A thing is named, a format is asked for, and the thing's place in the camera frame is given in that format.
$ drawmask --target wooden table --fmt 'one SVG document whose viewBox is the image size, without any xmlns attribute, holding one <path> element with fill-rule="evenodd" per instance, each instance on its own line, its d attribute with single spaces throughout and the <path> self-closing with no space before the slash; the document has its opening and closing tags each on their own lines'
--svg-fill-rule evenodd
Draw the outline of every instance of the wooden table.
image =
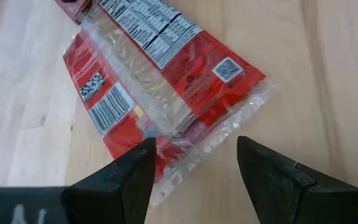
<svg viewBox="0 0 358 224">
<path fill-rule="evenodd" d="M 169 2 L 280 92 L 147 223 L 257 223 L 240 134 L 358 186 L 358 0 Z M 61 58 L 77 30 L 52 0 L 0 0 L 0 185 L 72 184 L 111 160 Z"/>
</svg>

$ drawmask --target barcode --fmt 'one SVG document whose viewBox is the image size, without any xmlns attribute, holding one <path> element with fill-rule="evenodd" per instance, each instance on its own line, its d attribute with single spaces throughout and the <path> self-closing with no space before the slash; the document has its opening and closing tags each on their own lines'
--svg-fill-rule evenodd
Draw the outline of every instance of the barcode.
<svg viewBox="0 0 358 224">
<path fill-rule="evenodd" d="M 231 81 L 242 71 L 244 71 L 244 69 L 229 57 L 223 59 L 223 61 L 213 69 L 213 72 L 225 83 Z"/>
<path fill-rule="evenodd" d="M 102 136 L 106 135 L 135 106 L 120 83 L 112 87 L 89 113 Z"/>
</svg>

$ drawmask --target plastic wrapper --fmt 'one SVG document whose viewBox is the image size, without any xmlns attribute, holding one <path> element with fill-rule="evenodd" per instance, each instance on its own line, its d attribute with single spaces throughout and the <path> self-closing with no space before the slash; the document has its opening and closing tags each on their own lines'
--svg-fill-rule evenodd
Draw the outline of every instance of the plastic wrapper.
<svg viewBox="0 0 358 224">
<path fill-rule="evenodd" d="M 150 206 L 270 95 L 266 76 L 160 0 L 95 4 L 63 58 L 117 158 L 157 139 Z"/>
</svg>

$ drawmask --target transparent plastic edge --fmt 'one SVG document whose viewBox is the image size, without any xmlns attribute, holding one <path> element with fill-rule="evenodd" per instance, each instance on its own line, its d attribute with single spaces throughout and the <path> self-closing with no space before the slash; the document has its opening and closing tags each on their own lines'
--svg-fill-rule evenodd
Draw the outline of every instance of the transparent plastic edge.
<svg viewBox="0 0 358 224">
<path fill-rule="evenodd" d="M 226 119 L 213 128 L 205 139 L 183 160 L 176 163 L 173 172 L 167 172 L 154 184 L 149 210 L 153 211 L 168 197 L 175 188 L 187 178 L 191 171 L 210 155 L 233 131 L 243 127 L 244 123 L 274 95 L 277 86 L 265 78 L 255 86 L 249 96 L 238 103 Z"/>
</svg>

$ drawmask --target qr code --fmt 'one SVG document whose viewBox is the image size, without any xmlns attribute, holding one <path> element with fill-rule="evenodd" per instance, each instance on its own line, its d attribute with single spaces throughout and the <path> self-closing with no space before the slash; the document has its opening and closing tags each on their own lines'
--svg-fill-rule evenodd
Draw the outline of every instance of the qr code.
<svg viewBox="0 0 358 224">
<path fill-rule="evenodd" d="M 213 72 L 225 83 L 231 81 L 234 77 L 238 76 L 243 68 L 240 67 L 233 59 L 227 57 L 222 60 L 214 69 Z"/>
<path fill-rule="evenodd" d="M 80 88 L 80 94 L 82 99 L 87 102 L 92 98 L 103 86 L 104 79 L 99 72 L 96 72 L 93 77 Z"/>
</svg>

